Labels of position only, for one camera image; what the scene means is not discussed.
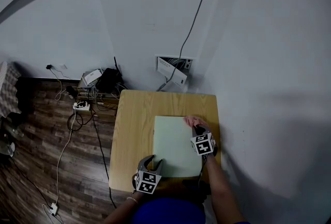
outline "white box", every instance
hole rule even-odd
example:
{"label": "white box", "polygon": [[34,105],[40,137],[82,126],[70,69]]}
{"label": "white box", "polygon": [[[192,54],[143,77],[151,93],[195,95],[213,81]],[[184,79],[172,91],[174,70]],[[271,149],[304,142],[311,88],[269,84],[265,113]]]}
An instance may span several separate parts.
{"label": "white box", "polygon": [[92,71],[89,75],[85,76],[85,84],[89,85],[99,79],[101,77],[100,70],[96,69],[95,71]]}
{"label": "white box", "polygon": [[161,175],[138,171],[135,178],[136,190],[143,193],[153,194],[160,179]]}
{"label": "white box", "polygon": [[[157,71],[163,74],[167,79],[171,78],[171,75],[174,71],[175,67],[166,62],[165,60],[161,59],[160,57],[157,58]],[[182,73],[180,70],[175,69],[174,75],[171,79],[179,87],[183,88],[186,82],[187,76]]]}
{"label": "white box", "polygon": [[212,133],[191,138],[194,151],[199,155],[212,153],[214,151],[215,140]]}

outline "hand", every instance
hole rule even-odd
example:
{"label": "hand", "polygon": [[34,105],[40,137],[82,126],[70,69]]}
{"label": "hand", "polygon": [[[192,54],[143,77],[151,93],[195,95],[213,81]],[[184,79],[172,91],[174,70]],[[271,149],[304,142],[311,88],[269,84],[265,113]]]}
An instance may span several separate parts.
{"label": "hand", "polygon": [[189,127],[196,127],[197,125],[208,126],[208,123],[205,120],[194,115],[185,116],[183,119]]}

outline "fiducial marker cube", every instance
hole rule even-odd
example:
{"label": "fiducial marker cube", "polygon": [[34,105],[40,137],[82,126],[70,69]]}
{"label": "fiducial marker cube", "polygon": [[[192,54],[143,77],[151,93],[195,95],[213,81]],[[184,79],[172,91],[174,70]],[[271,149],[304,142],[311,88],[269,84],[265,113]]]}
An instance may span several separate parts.
{"label": "fiducial marker cube", "polygon": [[138,171],[135,176],[136,189],[139,192],[153,194],[160,179],[161,175]]}
{"label": "fiducial marker cube", "polygon": [[215,140],[212,133],[207,133],[191,138],[191,144],[194,151],[201,156],[214,151]]}

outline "paper sheet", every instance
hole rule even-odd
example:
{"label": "paper sheet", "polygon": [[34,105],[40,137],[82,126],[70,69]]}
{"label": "paper sheet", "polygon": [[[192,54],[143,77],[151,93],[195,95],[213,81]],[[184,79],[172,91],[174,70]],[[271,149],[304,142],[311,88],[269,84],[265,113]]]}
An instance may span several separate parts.
{"label": "paper sheet", "polygon": [[164,159],[162,177],[192,177],[201,170],[198,156],[190,142],[192,129],[182,117],[155,116],[154,164]]}

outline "blue shirt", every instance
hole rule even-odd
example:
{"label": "blue shirt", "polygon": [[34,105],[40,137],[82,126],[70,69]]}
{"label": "blue shirt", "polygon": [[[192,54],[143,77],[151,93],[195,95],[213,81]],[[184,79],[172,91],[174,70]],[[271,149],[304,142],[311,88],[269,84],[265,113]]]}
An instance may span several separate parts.
{"label": "blue shirt", "polygon": [[131,224],[205,224],[204,212],[195,204],[173,198],[159,198],[143,204]]}

